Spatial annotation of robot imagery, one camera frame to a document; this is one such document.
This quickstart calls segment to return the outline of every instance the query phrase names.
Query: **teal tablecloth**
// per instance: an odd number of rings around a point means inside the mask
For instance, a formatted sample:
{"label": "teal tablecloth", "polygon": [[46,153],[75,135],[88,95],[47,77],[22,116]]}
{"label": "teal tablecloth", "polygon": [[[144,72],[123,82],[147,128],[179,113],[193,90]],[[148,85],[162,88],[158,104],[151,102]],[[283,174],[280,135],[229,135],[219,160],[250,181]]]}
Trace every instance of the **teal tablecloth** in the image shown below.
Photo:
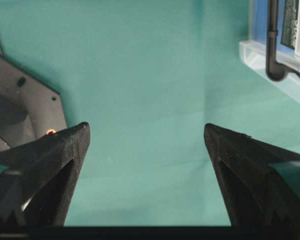
{"label": "teal tablecloth", "polygon": [[211,122],[300,152],[300,105],[243,65],[247,0],[0,0],[6,56],[91,145],[67,225],[229,225]]}

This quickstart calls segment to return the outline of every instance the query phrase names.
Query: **transparent plastic box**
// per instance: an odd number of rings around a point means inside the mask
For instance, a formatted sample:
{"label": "transparent plastic box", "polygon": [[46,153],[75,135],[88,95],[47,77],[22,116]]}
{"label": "transparent plastic box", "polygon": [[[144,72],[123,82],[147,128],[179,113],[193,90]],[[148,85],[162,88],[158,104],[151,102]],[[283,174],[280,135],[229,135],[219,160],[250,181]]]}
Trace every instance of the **transparent plastic box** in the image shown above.
{"label": "transparent plastic box", "polygon": [[[249,3],[249,40],[239,43],[241,60],[256,73],[267,79],[281,91],[300,103],[300,78],[289,73],[282,81],[272,81],[266,75],[266,44],[268,1],[250,0]],[[276,60],[300,72],[300,0],[297,22],[295,49],[281,44],[282,25],[284,21],[285,0],[279,0],[278,38]]]}

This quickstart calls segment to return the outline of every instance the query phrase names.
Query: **black plastic mount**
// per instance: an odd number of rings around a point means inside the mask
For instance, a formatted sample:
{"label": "black plastic mount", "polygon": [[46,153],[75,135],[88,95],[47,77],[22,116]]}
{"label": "black plastic mount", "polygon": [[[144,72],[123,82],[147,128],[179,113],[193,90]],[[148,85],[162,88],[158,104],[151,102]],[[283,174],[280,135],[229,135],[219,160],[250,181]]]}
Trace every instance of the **black plastic mount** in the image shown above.
{"label": "black plastic mount", "polygon": [[0,151],[65,128],[59,94],[11,64],[0,46]]}
{"label": "black plastic mount", "polygon": [[0,152],[0,231],[62,226],[89,144],[84,122]]}
{"label": "black plastic mount", "polygon": [[300,199],[269,165],[300,161],[300,154],[213,124],[204,141],[231,225],[272,226],[300,239]]}
{"label": "black plastic mount", "polygon": [[278,8],[279,0],[268,0],[265,72],[274,82],[285,79],[288,73],[300,78],[300,72],[277,62]]}

